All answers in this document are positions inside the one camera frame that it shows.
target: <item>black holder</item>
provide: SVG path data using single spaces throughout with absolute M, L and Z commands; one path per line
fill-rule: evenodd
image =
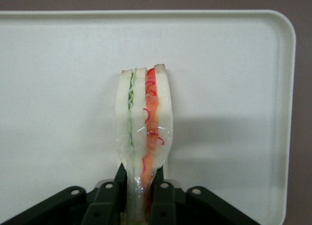
M 121 164 L 113 181 L 91 192 L 69 187 L 2 225 L 119 225 L 125 211 L 127 173 Z M 184 192 L 164 180 L 160 168 L 151 186 L 149 225 L 260 225 L 208 189 Z

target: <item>plastic wrap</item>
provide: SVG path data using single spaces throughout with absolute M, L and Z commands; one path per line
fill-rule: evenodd
M 147 224 L 150 186 L 166 161 L 173 115 L 164 65 L 122 71 L 116 98 L 116 143 L 127 171 L 126 221 Z

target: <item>tomato slice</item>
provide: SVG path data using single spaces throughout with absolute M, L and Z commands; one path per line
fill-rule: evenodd
M 148 113 L 146 119 L 146 144 L 147 154 L 143 157 L 143 172 L 141 176 L 141 182 L 143 187 L 147 187 L 150 184 L 150 179 L 153 170 L 153 153 L 155 153 L 158 143 L 158 95 L 156 86 L 155 69 L 148 70 L 145 81 L 146 92 L 146 108 L 144 109 Z

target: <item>white tray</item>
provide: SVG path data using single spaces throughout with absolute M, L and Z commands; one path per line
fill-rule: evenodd
M 274 11 L 1 12 L 0 222 L 113 178 L 119 74 L 165 63 L 169 178 L 282 224 L 294 53 Z

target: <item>screw hole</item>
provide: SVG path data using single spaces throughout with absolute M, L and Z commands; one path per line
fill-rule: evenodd
M 201 191 L 198 188 L 194 188 L 192 190 L 192 193 L 194 193 L 195 195 L 199 195 L 201 193 Z
M 162 183 L 162 184 L 160 185 L 160 187 L 162 187 L 162 188 L 168 188 L 168 187 L 169 187 L 169 184 L 167 184 L 167 183 Z
M 94 217 L 99 217 L 99 216 L 101 216 L 101 213 L 100 212 L 94 212 L 93 216 Z
M 78 189 L 72 190 L 70 194 L 77 195 L 80 191 Z
M 112 185 L 112 184 L 107 184 L 107 185 L 105 185 L 105 187 L 106 187 L 106 188 L 112 188 L 113 185 Z

